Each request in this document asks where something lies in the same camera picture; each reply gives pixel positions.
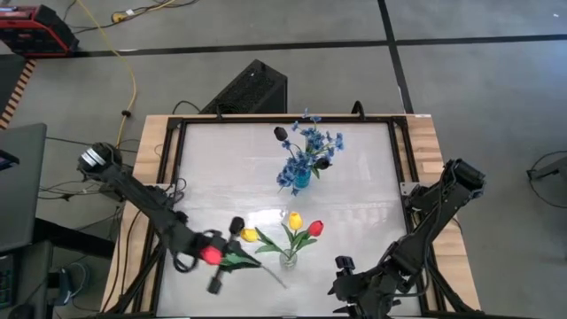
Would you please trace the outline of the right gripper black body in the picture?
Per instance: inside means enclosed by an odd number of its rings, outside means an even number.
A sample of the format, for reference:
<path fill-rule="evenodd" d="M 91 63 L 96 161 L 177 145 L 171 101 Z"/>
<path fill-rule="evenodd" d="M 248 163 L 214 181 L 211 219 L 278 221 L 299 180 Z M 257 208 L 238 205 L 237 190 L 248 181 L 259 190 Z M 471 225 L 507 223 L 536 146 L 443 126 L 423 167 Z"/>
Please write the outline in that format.
<path fill-rule="evenodd" d="M 339 271 L 334 282 L 357 284 L 360 288 L 354 303 L 361 309 L 361 319 L 390 319 L 388 313 L 399 302 L 394 294 L 401 281 L 400 273 L 391 261 L 380 261 L 374 268 L 354 274 L 353 259 L 338 256 L 335 259 Z"/>

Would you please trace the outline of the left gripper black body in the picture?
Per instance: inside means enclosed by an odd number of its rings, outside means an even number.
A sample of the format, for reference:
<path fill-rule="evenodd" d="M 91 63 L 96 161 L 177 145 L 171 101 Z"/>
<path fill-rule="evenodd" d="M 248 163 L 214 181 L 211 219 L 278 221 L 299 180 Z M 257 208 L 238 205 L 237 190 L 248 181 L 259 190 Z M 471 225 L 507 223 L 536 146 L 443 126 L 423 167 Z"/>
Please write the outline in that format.
<path fill-rule="evenodd" d="M 211 230 L 211 236 L 205 233 L 198 236 L 197 257 L 208 265 L 216 266 L 217 269 L 212 276 L 207 291 L 211 294 L 218 294 L 222 287 L 222 277 L 226 272 L 221 262 L 229 254 L 229 242 L 236 241 L 237 235 L 244 228 L 245 221 L 241 217 L 234 217 L 229 225 L 229 238 L 224 239 L 220 231 Z"/>

